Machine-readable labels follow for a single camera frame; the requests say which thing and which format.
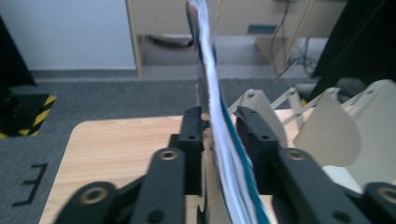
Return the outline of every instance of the white wall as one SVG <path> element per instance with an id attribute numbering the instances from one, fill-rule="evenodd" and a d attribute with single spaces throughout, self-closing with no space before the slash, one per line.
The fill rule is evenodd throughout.
<path id="1" fill-rule="evenodd" d="M 1 0 L 30 70 L 135 69 L 124 0 Z"/>

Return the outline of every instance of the table top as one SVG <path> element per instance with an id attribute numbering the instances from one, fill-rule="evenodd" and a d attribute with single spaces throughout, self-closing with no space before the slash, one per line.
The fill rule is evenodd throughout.
<path id="1" fill-rule="evenodd" d="M 283 120 L 291 111 L 276 113 Z M 53 223 L 73 193 L 86 184 L 108 181 L 121 188 L 144 175 L 151 155 L 167 147 L 172 133 L 179 133 L 181 119 L 177 116 L 80 123 L 71 133 L 40 223 Z M 292 122 L 285 128 L 292 146 L 297 125 Z M 189 196 L 186 202 L 187 223 L 196 223 L 198 199 L 194 198 L 198 197 Z M 268 196 L 262 199 L 264 203 L 270 200 Z"/>

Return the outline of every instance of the white panel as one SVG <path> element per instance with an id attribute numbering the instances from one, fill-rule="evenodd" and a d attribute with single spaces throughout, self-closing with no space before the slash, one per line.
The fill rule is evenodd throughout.
<path id="1" fill-rule="evenodd" d="M 135 69 L 125 1 L 1 1 L 0 13 L 30 70 Z"/>

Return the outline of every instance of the black curtain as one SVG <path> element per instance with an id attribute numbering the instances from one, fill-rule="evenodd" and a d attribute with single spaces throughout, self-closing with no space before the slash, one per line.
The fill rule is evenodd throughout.
<path id="1" fill-rule="evenodd" d="M 20 85 L 35 85 L 35 82 L 0 16 L 0 90 Z"/>
<path id="2" fill-rule="evenodd" d="M 396 79 L 396 1 L 349 0 L 329 36 L 314 77 L 321 77 L 315 98 L 341 77 L 366 85 Z"/>

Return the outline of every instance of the light wood surface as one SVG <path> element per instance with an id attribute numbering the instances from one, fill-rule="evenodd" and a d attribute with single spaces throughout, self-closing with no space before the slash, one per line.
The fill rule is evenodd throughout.
<path id="1" fill-rule="evenodd" d="M 277 110 L 280 119 L 290 110 Z M 170 134 L 179 133 L 181 117 L 86 121 L 72 132 L 40 223 L 53 223 L 71 195 L 94 181 L 117 188 L 144 175 L 151 155 L 167 147 Z M 286 126 L 289 141 L 297 126 Z M 187 200 L 187 222 L 196 223 L 197 197 Z M 269 197 L 262 197 L 268 203 Z"/>

